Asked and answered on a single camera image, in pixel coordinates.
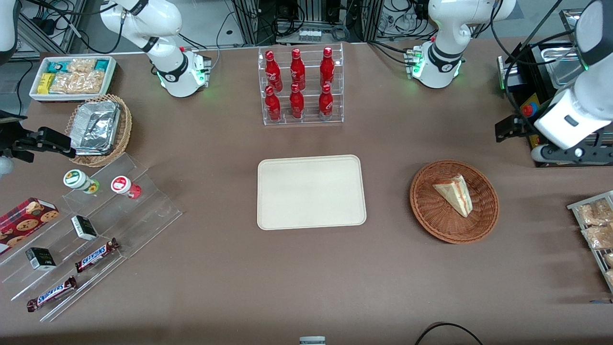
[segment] red emergency stop button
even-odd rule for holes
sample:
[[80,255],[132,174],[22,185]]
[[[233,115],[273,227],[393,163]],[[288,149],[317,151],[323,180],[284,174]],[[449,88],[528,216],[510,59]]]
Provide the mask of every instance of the red emergency stop button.
[[522,113],[526,117],[531,117],[532,113],[534,113],[534,108],[532,108],[532,105],[528,104],[522,108]]

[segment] yellow box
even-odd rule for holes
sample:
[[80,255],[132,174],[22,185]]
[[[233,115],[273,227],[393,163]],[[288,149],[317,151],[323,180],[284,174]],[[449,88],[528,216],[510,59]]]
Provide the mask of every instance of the yellow box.
[[53,73],[43,73],[40,76],[40,82],[38,88],[36,89],[36,92],[43,95],[49,94],[49,88],[51,87],[54,78],[55,74]]

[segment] snickers bar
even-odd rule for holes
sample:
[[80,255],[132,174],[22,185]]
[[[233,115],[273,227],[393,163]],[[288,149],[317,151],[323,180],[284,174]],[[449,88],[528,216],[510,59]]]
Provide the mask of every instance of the snickers bar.
[[107,256],[110,252],[112,252],[113,250],[117,248],[119,248],[119,244],[117,243],[117,240],[113,238],[109,242],[105,243],[104,246],[98,248],[98,250],[96,250],[92,254],[89,254],[83,260],[77,262],[75,264],[75,266],[77,267],[77,272],[78,273],[83,272],[84,270],[93,266],[96,262],[98,262],[100,259]]
[[44,295],[39,296],[38,298],[33,298],[28,301],[28,312],[33,312],[36,309],[42,307],[43,304],[49,302],[54,298],[58,298],[60,295],[63,295],[65,292],[70,291],[72,289],[76,289],[77,280],[71,276],[67,281],[62,284],[54,287],[53,289],[47,291]]

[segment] clear acrylic rack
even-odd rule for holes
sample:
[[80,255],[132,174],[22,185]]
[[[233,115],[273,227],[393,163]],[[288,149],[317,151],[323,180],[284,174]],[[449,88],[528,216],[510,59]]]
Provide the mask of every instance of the clear acrylic rack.
[[[334,60],[334,81],[332,83],[331,94],[334,98],[332,103],[332,117],[328,121],[322,121],[319,118],[319,95],[321,95],[321,85],[319,83],[319,65],[324,54],[324,47],[332,48],[332,59]],[[327,44],[327,45],[301,45],[300,54],[302,61],[305,63],[306,70],[306,89],[302,90],[302,95],[305,98],[305,111],[302,119],[297,120],[291,114],[291,106],[289,104],[289,96],[291,95],[292,77],[289,72],[289,67],[292,63],[292,49],[285,45],[277,45],[274,47],[260,48],[258,51],[258,76],[260,81],[260,97],[262,99],[262,117],[264,125],[300,125],[303,123],[310,124],[326,124],[339,123],[345,119],[344,114],[344,75],[343,66],[345,60],[343,58],[342,44]],[[281,102],[281,121],[272,122],[266,111],[266,103],[264,98],[266,94],[264,88],[268,85],[266,79],[266,59],[264,53],[271,50],[275,54],[275,61],[281,68],[281,81],[283,89],[277,93]]]
[[[37,298],[62,284],[68,277],[75,276],[77,290],[65,293],[33,313],[40,317],[40,321],[57,318],[181,216],[182,212],[155,186],[145,174],[146,171],[127,153],[122,154],[92,175],[101,184],[95,194],[73,190],[64,195],[55,203],[60,216],[53,224],[38,230],[30,236],[31,239],[19,242],[10,252],[0,257],[3,288],[12,301],[23,304],[23,312],[27,312],[28,300]],[[129,199],[110,189],[112,179],[120,175],[127,176],[142,188],[142,194],[137,199]],[[86,241],[77,236],[70,221],[77,214],[90,219],[98,233],[94,241]],[[112,238],[117,240],[120,247],[94,266],[77,274],[74,264]],[[57,267],[51,271],[32,269],[25,254],[30,247],[47,248]]]

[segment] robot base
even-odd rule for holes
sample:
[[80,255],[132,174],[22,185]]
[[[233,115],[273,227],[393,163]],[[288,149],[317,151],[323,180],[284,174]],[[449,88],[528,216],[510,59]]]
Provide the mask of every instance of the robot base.
[[183,52],[188,58],[188,68],[176,82],[164,80],[158,73],[162,86],[174,97],[187,97],[202,87],[208,87],[211,75],[211,60],[194,52]]
[[422,84],[430,88],[444,88],[457,77],[460,72],[460,61],[454,71],[441,72],[438,70],[428,56],[428,49],[432,42],[428,41],[422,45],[416,45],[412,51],[405,54],[405,62],[413,63],[414,66],[406,67],[406,75],[409,79],[417,79]]

